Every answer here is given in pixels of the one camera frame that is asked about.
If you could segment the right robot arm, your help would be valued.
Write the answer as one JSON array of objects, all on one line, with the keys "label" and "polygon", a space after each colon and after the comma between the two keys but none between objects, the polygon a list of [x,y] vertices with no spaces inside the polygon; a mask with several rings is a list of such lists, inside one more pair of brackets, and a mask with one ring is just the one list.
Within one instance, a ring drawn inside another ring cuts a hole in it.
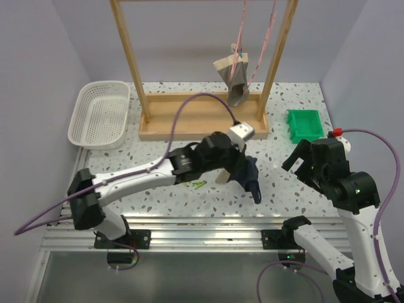
[{"label": "right robot arm", "polygon": [[305,185],[332,202],[347,232],[352,257],[333,247],[304,216],[284,221],[281,240],[309,252],[329,275],[340,302],[403,302],[403,285],[389,262],[380,226],[375,222],[380,199],[374,179],[351,172],[346,148],[336,138],[301,140],[282,164]]}]

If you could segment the navy blue underwear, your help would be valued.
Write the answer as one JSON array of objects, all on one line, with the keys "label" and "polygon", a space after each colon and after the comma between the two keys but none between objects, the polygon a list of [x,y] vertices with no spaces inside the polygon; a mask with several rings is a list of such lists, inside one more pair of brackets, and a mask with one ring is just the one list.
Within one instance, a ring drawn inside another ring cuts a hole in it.
[{"label": "navy blue underwear", "polygon": [[257,161],[258,159],[255,157],[243,155],[235,164],[222,169],[215,182],[217,184],[226,184],[230,181],[237,182],[245,192],[252,194],[254,203],[258,205],[261,203],[262,195],[258,181]]}]

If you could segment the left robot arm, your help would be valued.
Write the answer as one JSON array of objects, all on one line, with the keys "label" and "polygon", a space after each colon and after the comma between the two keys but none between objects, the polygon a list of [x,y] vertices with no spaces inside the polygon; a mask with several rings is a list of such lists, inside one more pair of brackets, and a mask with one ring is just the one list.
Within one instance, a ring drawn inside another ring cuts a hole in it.
[{"label": "left robot arm", "polygon": [[231,171],[244,156],[246,140],[234,131],[214,132],[199,143],[176,148],[132,169],[98,175],[89,169],[79,170],[68,189],[74,228],[95,229],[116,247],[126,247],[131,240],[128,223],[107,205],[147,189],[195,181],[212,170]]}]

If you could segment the pink wire hanger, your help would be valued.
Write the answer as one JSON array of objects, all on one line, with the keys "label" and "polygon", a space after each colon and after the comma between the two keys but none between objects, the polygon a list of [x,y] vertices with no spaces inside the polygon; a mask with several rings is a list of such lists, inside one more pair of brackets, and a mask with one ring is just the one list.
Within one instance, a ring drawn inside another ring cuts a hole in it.
[{"label": "pink wire hanger", "polygon": [[267,31],[266,31],[266,34],[265,34],[265,37],[264,37],[264,41],[263,41],[263,45],[262,45],[262,48],[261,48],[261,52],[260,52],[260,54],[259,54],[259,59],[258,59],[258,61],[257,61],[257,65],[256,65],[256,67],[255,67],[255,69],[254,69],[254,72],[253,72],[253,74],[251,75],[250,80],[247,82],[247,88],[250,88],[250,86],[251,86],[251,84],[252,84],[252,82],[253,82],[253,80],[254,80],[256,74],[258,73],[258,69],[259,69],[259,67],[261,66],[262,62],[263,62],[263,58],[264,58],[265,52],[266,52],[266,50],[267,50],[267,48],[268,48],[268,44],[269,44],[269,41],[270,41],[270,38],[271,38],[271,34],[272,34],[272,31],[273,31],[273,28],[274,28],[274,26],[275,26],[276,17],[277,17],[276,4],[277,4],[277,0],[274,0],[274,1],[273,1],[273,4],[272,4],[271,13],[270,13],[270,19],[269,19],[269,23],[268,23],[268,28],[267,28]]}]

